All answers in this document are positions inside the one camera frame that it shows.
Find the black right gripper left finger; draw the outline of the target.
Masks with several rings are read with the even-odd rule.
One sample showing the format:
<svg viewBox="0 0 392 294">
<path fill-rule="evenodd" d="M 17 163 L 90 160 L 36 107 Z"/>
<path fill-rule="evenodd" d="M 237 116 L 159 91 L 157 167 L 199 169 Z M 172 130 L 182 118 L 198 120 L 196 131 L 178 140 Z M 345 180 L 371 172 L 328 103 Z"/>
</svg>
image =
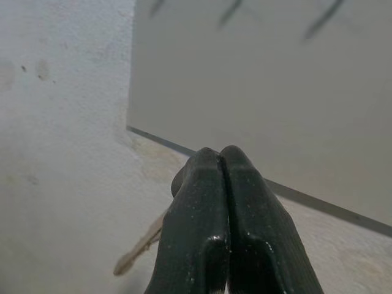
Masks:
<svg viewBox="0 0 392 294">
<path fill-rule="evenodd" d="M 146 293 L 223 293 L 230 254 L 225 181 L 217 152 L 188 159 L 172 182 Z"/>
</svg>

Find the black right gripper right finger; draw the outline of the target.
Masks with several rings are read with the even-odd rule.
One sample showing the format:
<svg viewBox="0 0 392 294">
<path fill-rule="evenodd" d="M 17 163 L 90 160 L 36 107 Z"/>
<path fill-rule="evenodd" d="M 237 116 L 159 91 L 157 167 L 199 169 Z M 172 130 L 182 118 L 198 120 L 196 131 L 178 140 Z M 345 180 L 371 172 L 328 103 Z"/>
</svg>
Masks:
<svg viewBox="0 0 392 294">
<path fill-rule="evenodd" d="M 295 224 L 237 146 L 220 152 L 230 222 L 230 293 L 321 293 Z"/>
</svg>

